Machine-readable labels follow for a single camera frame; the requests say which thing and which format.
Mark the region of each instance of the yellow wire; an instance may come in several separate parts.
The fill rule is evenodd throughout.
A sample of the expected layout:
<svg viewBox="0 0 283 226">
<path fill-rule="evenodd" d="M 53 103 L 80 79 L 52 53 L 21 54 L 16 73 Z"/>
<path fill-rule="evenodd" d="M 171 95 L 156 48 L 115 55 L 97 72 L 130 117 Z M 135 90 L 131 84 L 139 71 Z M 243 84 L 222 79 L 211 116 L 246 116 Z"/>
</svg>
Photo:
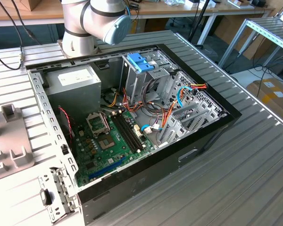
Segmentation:
<svg viewBox="0 0 283 226">
<path fill-rule="evenodd" d="M 191 86 L 205 86 L 206 84 L 191 84 Z"/>
<path fill-rule="evenodd" d="M 112 104 L 108 105 L 107 107 L 113 107 L 116 104 L 116 102 L 117 102 L 117 93 L 115 94 Z"/>
</svg>

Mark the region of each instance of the metal workbench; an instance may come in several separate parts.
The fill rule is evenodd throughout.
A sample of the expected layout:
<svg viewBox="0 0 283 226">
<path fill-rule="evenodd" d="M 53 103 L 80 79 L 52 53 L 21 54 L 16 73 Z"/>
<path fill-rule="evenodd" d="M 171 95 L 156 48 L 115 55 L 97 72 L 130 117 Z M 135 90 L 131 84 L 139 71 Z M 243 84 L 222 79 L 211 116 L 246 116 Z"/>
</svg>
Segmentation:
<svg viewBox="0 0 283 226">
<path fill-rule="evenodd" d="M 129 35 L 111 49 L 165 43 L 242 112 L 213 147 L 183 168 L 115 208 L 93 226 L 283 226 L 283 121 L 171 31 Z M 0 50 L 16 65 L 18 50 Z M 57 44 L 25 48 L 26 64 L 63 59 Z M 0 180 L 0 225 L 49 226 L 37 176 L 58 159 L 25 72 L 0 65 L 0 105 L 21 107 L 36 165 Z M 59 226 L 83 225 L 79 213 Z"/>
<path fill-rule="evenodd" d="M 283 48 L 283 21 L 277 17 L 269 17 L 269 18 L 254 18 L 254 19 L 245 19 L 242 23 L 241 27 L 239 28 L 238 32 L 236 33 L 235 37 L 233 38 L 231 44 L 227 48 L 226 52 L 224 53 L 223 57 L 219 62 L 219 67 L 223 68 L 225 65 L 228 57 L 230 56 L 231 52 L 237 45 L 240 37 L 242 36 L 245 28 L 251 28 L 253 31 L 250 36 L 245 41 L 244 45 L 240 49 L 240 53 L 242 54 L 245 49 L 253 42 L 255 35 L 261 34 L 265 38 L 271 40 L 273 43 L 277 45 L 277 48 L 273 51 L 273 53 L 269 56 L 269 58 L 263 63 L 263 66 L 266 66 L 275 54 Z"/>
</svg>

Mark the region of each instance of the blue wire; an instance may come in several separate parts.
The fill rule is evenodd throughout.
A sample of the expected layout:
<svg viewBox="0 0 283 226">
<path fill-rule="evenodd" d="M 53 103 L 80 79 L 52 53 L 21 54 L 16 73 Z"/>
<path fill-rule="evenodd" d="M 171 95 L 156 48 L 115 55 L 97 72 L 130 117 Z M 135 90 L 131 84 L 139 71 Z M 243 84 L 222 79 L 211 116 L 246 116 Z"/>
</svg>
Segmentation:
<svg viewBox="0 0 283 226">
<path fill-rule="evenodd" d="M 129 15 L 129 16 L 131 16 L 131 13 L 130 13 L 130 9 L 129 9 L 129 7 L 128 7 L 128 6 L 126 6 L 126 8 L 127 8 L 127 11 L 128 11 L 128 15 Z"/>
<path fill-rule="evenodd" d="M 141 131 L 143 131 L 145 128 L 149 127 L 150 125 L 144 125 L 142 128 L 141 128 Z"/>
<path fill-rule="evenodd" d="M 178 90 L 178 93 L 177 93 L 177 101 L 178 101 L 178 104 L 180 105 L 180 107 L 183 107 L 183 104 L 182 104 L 182 102 L 181 102 L 181 100 L 180 100 L 180 91 L 181 91 L 182 89 L 188 89 L 189 91 L 193 91 L 193 89 L 192 89 L 191 87 L 188 87 L 188 86 L 183 86 L 183 87 L 181 87 L 181 88 Z"/>
</svg>

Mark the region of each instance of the metal shelf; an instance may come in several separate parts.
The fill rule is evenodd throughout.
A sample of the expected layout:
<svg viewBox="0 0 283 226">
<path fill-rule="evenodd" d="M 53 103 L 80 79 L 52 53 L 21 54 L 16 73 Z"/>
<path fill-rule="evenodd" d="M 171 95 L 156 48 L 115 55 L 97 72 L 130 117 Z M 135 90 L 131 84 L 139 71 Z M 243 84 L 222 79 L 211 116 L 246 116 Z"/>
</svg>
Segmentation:
<svg viewBox="0 0 283 226">
<path fill-rule="evenodd" d="M 253 29 L 253 32 L 241 48 L 240 53 L 243 52 L 251 44 L 251 41 L 253 40 L 256 33 L 263 35 L 264 37 L 268 38 L 273 43 L 278 45 L 278 48 L 274 53 L 272 53 L 268 61 L 265 62 L 265 65 L 272 59 L 272 57 L 280 48 L 283 48 L 283 21 L 276 17 L 245 19 L 237 34 L 235 35 L 233 41 L 220 60 L 218 64 L 219 67 L 224 66 L 246 27 Z"/>
</svg>

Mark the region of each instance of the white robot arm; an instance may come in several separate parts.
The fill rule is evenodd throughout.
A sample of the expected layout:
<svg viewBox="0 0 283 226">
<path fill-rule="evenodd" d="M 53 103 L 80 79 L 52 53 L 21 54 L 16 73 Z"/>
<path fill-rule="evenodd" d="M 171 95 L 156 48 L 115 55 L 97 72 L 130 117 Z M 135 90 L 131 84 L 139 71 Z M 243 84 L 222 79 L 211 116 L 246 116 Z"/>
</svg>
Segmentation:
<svg viewBox="0 0 283 226">
<path fill-rule="evenodd" d="M 115 45 L 128 34 L 131 20 L 122 0 L 62 0 L 65 34 L 63 51 L 69 57 L 96 53 L 96 38 Z"/>
</svg>

